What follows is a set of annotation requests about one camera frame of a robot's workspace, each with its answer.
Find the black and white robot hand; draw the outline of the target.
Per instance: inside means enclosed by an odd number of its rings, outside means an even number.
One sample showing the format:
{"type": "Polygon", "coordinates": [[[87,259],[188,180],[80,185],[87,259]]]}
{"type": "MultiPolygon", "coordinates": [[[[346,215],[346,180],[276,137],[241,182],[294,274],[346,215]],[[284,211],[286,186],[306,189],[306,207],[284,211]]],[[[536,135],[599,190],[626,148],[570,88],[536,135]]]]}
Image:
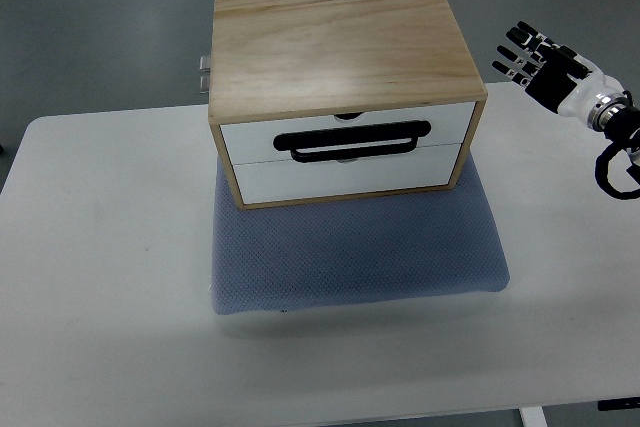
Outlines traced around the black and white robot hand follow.
{"type": "Polygon", "coordinates": [[[625,90],[593,62],[523,21],[512,27],[506,37],[520,51],[498,46],[497,51],[506,61],[496,60],[492,66],[554,114],[576,118],[591,129],[588,115],[595,105],[604,96],[625,90]]]}

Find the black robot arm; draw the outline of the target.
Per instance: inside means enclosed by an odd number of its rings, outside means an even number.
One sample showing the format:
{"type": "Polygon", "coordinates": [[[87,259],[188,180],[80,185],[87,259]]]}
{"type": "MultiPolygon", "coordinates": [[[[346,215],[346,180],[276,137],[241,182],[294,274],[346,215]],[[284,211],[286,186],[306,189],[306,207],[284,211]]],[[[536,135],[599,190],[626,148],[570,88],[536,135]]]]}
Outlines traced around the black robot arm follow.
{"type": "Polygon", "coordinates": [[[639,109],[630,91],[604,96],[589,113],[588,126],[639,165],[639,109]]]}

